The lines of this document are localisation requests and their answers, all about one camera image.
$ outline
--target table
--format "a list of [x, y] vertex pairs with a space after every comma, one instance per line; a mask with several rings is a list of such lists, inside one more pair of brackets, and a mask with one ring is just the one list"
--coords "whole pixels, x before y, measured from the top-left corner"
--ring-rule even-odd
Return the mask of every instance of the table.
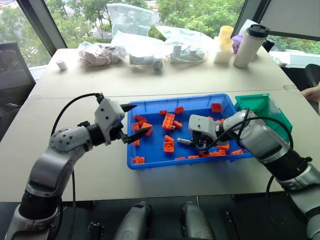
[[[56, 61], [60, 59], [68, 70], [59, 71]], [[87, 69], [79, 62], [77, 49], [59, 49], [30, 98], [75, 98], [88, 92], [103, 92], [108, 97], [204, 94], [279, 90], [286, 85], [294, 86], [263, 47], [247, 69], [213, 64], [209, 56], [206, 62], [194, 66], [164, 62], [159, 74], [125, 63]]]
[[[235, 96], [266, 92], [270, 93], [293, 125], [294, 149], [301, 156], [311, 156], [313, 164], [320, 169], [320, 119], [297, 89], [291, 87], [225, 93], [235, 103]], [[117, 96], [111, 99], [124, 104], [129, 101], [190, 95], [196, 94]], [[30, 98], [23, 105], [0, 143], [0, 201], [21, 200], [30, 169], [47, 148], [52, 125], [60, 110], [70, 100]], [[65, 112], [57, 128], [75, 127], [85, 120], [93, 123], [97, 106], [94, 98], [79, 100]], [[127, 119], [122, 122], [126, 130]], [[219, 161], [131, 170], [127, 167], [126, 157], [126, 146], [120, 140], [112, 142], [108, 147], [100, 145], [87, 152], [74, 168], [76, 199], [85, 201], [260, 193], [266, 190], [270, 177], [264, 166], [253, 158], [232, 163]], [[72, 199], [71, 190], [70, 181], [63, 194], [64, 201]], [[281, 187], [274, 183], [271, 190], [280, 191]]]

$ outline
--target white thermos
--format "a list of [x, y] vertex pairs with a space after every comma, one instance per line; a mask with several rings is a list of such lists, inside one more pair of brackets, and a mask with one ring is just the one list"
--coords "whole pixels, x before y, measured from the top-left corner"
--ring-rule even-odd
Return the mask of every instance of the white thermos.
[[245, 31], [239, 50], [235, 55], [233, 65], [245, 68], [256, 55], [258, 49], [268, 36], [269, 29], [259, 24], [252, 24]]

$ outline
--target human hand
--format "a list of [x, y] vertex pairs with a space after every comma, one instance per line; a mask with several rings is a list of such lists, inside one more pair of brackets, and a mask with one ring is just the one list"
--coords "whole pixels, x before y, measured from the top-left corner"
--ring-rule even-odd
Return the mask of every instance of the human hand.
[[301, 91], [301, 93], [309, 101], [320, 102], [320, 83], [315, 87]]

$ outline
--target blue plastic tray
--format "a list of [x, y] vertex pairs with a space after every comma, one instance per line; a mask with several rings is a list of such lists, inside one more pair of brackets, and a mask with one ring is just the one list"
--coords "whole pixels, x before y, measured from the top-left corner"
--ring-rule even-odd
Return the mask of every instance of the blue plastic tray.
[[[201, 96], [164, 98], [156, 100], [134, 101], [137, 107], [128, 112], [128, 135], [134, 134], [133, 125], [135, 115], [140, 115], [148, 120], [148, 123], [153, 125], [153, 132], [150, 136], [144, 136], [140, 139], [140, 146], [130, 144], [127, 147], [127, 165], [131, 169], [146, 169], [170, 165], [195, 164], [209, 161], [225, 161], [230, 162], [242, 159], [252, 158], [251, 153], [243, 149], [244, 154], [228, 155], [228, 153], [239, 150], [235, 140], [231, 140], [230, 149], [226, 152], [226, 156], [215, 157], [200, 157], [188, 159], [188, 156], [199, 155], [199, 150], [192, 146], [186, 146], [177, 142], [177, 138], [190, 139], [192, 133], [188, 131], [189, 117], [191, 114], [201, 116], [211, 116], [214, 120], [225, 119], [236, 113], [236, 108], [232, 104], [230, 98], [226, 94], [211, 94]], [[212, 113], [210, 106], [212, 103], [219, 103], [222, 106], [222, 112]], [[176, 114], [174, 120], [182, 123], [182, 129], [165, 130], [162, 128], [162, 123], [165, 118], [159, 115], [160, 110], [167, 110], [174, 114], [175, 108], [182, 106], [184, 112]], [[174, 138], [174, 152], [164, 152], [165, 135]], [[210, 149], [210, 152], [217, 151], [215, 147]], [[135, 164], [136, 156], [144, 157], [145, 164]], [[175, 160], [175, 158], [185, 157], [185, 160]]]

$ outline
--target purple object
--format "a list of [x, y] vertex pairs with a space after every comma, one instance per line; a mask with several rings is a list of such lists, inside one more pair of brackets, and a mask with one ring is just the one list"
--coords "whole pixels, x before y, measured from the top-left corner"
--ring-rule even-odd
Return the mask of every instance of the purple object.
[[237, 36], [234, 36], [233, 38], [231, 38], [231, 40], [233, 40], [232, 48], [233, 48], [233, 52], [235, 54], [237, 54], [237, 52], [238, 52], [238, 49], [239, 49], [240, 44], [242, 42], [242, 39], [244, 39], [243, 35], [237, 35]]

